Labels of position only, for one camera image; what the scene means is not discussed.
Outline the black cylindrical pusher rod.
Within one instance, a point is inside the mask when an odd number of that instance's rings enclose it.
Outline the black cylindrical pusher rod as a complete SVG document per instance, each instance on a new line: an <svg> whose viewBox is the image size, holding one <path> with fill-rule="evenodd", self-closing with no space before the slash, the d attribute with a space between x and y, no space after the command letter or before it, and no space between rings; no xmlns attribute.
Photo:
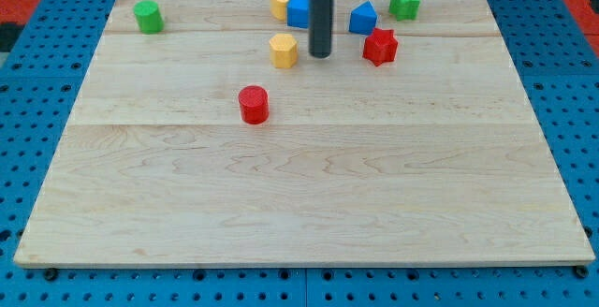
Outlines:
<svg viewBox="0 0 599 307"><path fill-rule="evenodd" d="M309 0L309 53L327 58L332 51L334 0Z"/></svg>

